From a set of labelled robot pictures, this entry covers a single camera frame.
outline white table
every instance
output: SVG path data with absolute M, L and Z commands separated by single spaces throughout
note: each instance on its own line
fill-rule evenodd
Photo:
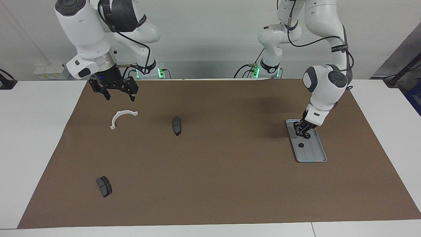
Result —
M 15 230 L 72 114 L 85 81 L 19 82 L 0 91 L 0 237 L 419 237 L 421 220 Z M 421 117 L 398 89 L 354 80 L 352 94 L 421 208 Z

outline blue object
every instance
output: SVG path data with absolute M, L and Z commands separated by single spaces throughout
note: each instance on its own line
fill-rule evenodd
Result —
M 406 99 L 411 103 L 412 107 L 418 112 L 421 116 L 421 83 L 412 88 L 405 95 Z

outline gray metal tray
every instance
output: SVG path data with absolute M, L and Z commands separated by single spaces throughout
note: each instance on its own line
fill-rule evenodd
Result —
M 291 142 L 294 147 L 297 161 L 301 163 L 317 163 L 328 161 L 316 129 L 309 131 L 309 134 L 311 135 L 310 139 L 305 139 L 304 137 L 300 137 L 295 134 L 294 123 L 298 121 L 300 120 L 287 120 L 288 132 L 291 137 Z

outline brown mat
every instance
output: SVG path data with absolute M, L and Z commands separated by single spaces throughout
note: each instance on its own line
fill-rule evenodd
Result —
M 350 92 L 318 128 L 328 162 L 300 164 L 285 120 L 309 101 L 301 80 L 139 88 L 107 102 L 85 87 L 20 229 L 421 219 Z M 110 130 L 118 110 L 139 115 Z

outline white plastic arc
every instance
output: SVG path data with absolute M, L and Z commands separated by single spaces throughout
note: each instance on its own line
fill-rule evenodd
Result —
M 133 116 L 136 116 L 136 115 L 138 115 L 139 113 L 136 111 L 136 112 L 133 112 L 133 111 L 131 111 L 131 110 L 125 110 L 125 111 L 118 111 L 115 115 L 114 115 L 114 117 L 112 118 L 112 125 L 111 125 L 111 127 L 109 127 L 109 128 L 111 128 L 111 130 L 114 130 L 116 127 L 115 127 L 115 122 L 117 121 L 117 119 L 120 117 L 120 116 L 122 116 L 122 115 L 124 115 L 124 114 L 131 114 L 131 115 L 133 115 Z

